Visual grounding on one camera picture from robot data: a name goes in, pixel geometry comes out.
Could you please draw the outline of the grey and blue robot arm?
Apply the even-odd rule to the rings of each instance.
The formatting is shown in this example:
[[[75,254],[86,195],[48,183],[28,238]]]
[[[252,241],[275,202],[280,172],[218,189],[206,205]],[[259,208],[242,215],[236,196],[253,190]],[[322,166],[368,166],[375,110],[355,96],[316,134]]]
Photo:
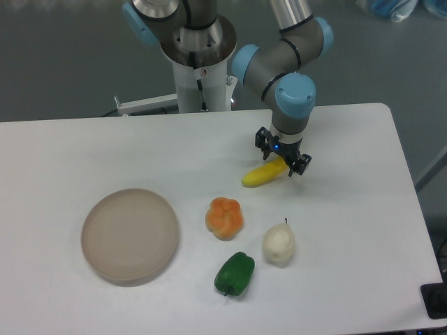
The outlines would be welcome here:
[[[316,85],[300,69],[332,47],[333,32],[306,1],[271,1],[270,7],[280,38],[268,49],[237,48],[235,28],[215,1],[126,1],[122,11],[140,41],[158,45],[172,64],[181,113],[229,109],[228,79],[235,78],[272,110],[255,145],[264,156],[282,157],[291,174],[302,174],[311,161],[300,145]]]

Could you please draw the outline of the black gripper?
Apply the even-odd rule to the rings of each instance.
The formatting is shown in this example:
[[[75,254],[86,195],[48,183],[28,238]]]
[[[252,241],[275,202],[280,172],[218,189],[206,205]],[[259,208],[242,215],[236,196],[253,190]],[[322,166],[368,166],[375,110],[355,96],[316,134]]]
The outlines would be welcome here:
[[[288,176],[294,173],[303,175],[312,161],[310,155],[300,153],[301,143],[302,138],[286,143],[280,140],[278,135],[270,134],[265,127],[261,127],[255,134],[255,147],[262,151],[263,160],[266,161],[271,153],[281,156],[289,168]]]

